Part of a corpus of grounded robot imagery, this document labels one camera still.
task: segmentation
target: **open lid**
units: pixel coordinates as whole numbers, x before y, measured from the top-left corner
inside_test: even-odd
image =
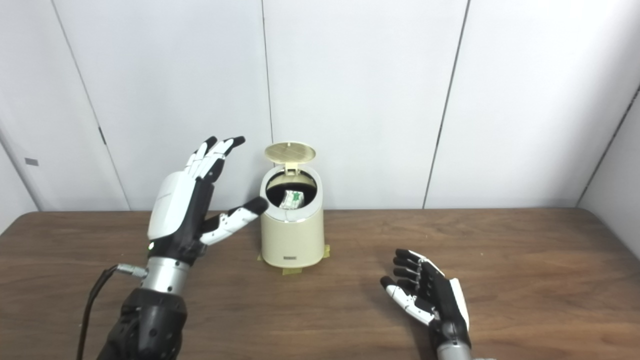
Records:
[[[316,156],[316,151],[300,142],[280,142],[264,149],[267,159],[276,164],[284,164],[286,172],[299,172],[298,164],[308,163]]]

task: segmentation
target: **black forearm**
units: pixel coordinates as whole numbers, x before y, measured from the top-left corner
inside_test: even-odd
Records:
[[[172,360],[182,343],[187,309],[182,297],[135,289],[122,304],[98,360]]]

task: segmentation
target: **black cable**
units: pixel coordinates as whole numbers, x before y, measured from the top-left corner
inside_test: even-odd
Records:
[[[76,360],[82,360],[82,354],[84,352],[84,341],[86,339],[86,331],[89,326],[89,316],[91,315],[91,307],[93,306],[93,301],[98,296],[100,289],[107,283],[107,280],[113,275],[118,266],[114,265],[107,270],[103,270],[102,274],[93,285],[91,291],[89,291],[89,298],[86,301],[86,306],[84,307],[84,315],[82,317],[82,327],[80,329],[80,340],[78,341],[78,353],[76,355]]]

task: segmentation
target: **cable connector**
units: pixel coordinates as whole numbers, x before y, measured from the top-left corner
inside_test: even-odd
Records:
[[[116,272],[139,277],[140,279],[147,277],[147,269],[129,264],[118,264],[118,266],[116,266]]]

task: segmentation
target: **white wall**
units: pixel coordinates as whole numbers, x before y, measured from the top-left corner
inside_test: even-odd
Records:
[[[55,3],[132,209],[211,135],[247,139],[212,208],[258,194],[272,167],[260,0]]]
[[[580,207],[593,212],[640,258],[640,101],[636,100]]]
[[[51,2],[1,1],[0,34],[0,133],[37,203],[129,209]]]
[[[639,58],[638,1],[471,1],[426,207],[575,206]]]
[[[36,210],[9,156],[0,145],[0,234],[17,217]]]
[[[464,0],[265,0],[273,137],[317,151],[327,208],[421,208]]]
[[[574,206],[640,82],[640,3],[471,1],[441,128],[467,4],[3,2],[0,135],[44,210],[150,209],[209,135],[247,137],[215,209],[272,140],[317,149],[327,208]]]

